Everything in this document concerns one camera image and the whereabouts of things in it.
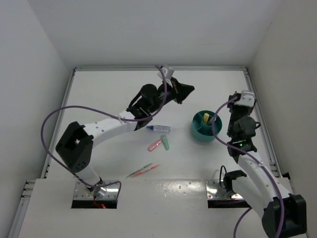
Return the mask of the clear spray bottle blue cap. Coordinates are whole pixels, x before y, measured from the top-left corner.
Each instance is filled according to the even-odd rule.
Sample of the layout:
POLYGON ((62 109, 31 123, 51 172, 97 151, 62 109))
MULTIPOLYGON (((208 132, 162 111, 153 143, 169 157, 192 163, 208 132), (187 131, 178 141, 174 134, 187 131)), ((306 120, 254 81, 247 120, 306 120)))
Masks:
POLYGON ((164 125, 147 125, 146 129, 161 132, 161 133, 170 133, 171 127, 170 126, 164 126, 164 125))

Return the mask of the yellow highlighter marker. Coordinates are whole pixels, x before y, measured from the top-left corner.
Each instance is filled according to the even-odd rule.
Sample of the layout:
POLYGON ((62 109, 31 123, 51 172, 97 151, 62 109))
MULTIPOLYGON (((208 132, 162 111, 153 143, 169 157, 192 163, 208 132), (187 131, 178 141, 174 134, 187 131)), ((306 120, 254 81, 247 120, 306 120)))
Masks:
POLYGON ((210 115, 208 113, 204 113, 204 116, 203 116, 203 123, 204 124, 208 124, 208 121, 210 120, 210 115))

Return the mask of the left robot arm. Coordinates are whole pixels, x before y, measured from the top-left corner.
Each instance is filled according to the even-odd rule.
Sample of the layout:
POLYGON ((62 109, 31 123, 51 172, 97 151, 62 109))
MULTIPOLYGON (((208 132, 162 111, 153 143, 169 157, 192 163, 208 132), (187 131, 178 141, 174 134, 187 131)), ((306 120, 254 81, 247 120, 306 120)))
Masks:
POLYGON ((194 86, 182 84, 176 78, 171 78, 160 87, 146 84, 132 99, 128 108, 114 118, 88 124, 77 121, 70 123, 55 150, 67 168, 89 191, 93 191, 105 184, 90 166, 93 148, 115 136, 145 127, 160 106, 171 101, 182 104, 194 89, 194 86))

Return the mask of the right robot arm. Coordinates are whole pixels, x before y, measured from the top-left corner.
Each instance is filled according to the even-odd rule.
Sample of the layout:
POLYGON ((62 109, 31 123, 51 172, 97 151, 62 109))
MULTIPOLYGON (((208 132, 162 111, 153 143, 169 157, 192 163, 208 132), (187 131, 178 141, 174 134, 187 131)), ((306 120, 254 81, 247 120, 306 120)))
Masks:
POLYGON ((284 187, 264 164, 252 142, 261 126, 251 116, 256 104, 253 92, 243 90, 229 96, 227 135, 229 155, 241 167, 225 174, 227 192, 237 193, 261 219, 269 238, 290 238, 306 233, 307 205, 301 195, 284 187))

